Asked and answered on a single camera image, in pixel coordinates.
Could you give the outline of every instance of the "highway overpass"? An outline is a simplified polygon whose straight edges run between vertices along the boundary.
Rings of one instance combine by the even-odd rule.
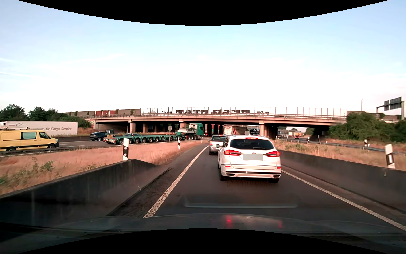
[[[278,126],[313,127],[322,131],[329,126],[346,123],[346,109],[324,108],[257,108],[244,109],[196,109],[196,108],[144,108],[134,114],[105,114],[80,116],[91,121],[98,130],[114,129],[127,132],[160,132],[167,131],[167,126],[175,124],[185,127],[186,124],[198,122],[207,124],[208,132],[221,133],[223,125],[254,124],[259,125],[260,135],[275,137]]]

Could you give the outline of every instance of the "car hood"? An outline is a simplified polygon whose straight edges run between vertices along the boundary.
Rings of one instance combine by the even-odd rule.
[[[406,232],[397,228],[346,221],[306,222],[302,220],[230,213],[197,213],[150,218],[104,216],[49,227],[0,243],[0,253],[21,253],[53,245],[92,238],[92,234],[123,234],[166,229],[242,229],[276,232],[311,237],[359,237],[373,241],[374,237],[401,239]]]

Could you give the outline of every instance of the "flatbed trailer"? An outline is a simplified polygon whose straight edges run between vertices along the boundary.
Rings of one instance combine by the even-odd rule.
[[[103,141],[108,144],[122,145],[123,139],[128,138],[130,144],[140,144],[140,143],[153,143],[153,142],[163,142],[163,141],[178,141],[178,140],[196,140],[201,139],[196,138],[195,135],[186,135],[184,133],[172,134],[172,135],[140,135],[138,133],[127,133],[123,136],[113,136],[105,137]]]

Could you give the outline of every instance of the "yellow van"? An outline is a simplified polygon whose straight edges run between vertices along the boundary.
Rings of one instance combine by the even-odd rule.
[[[59,147],[59,141],[39,130],[0,130],[0,151]]]

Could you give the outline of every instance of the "dark sedan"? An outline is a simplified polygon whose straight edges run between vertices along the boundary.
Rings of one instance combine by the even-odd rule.
[[[103,138],[107,137],[108,135],[111,135],[111,134],[104,132],[104,131],[97,131],[97,132],[90,134],[90,140],[91,141],[102,141]]]

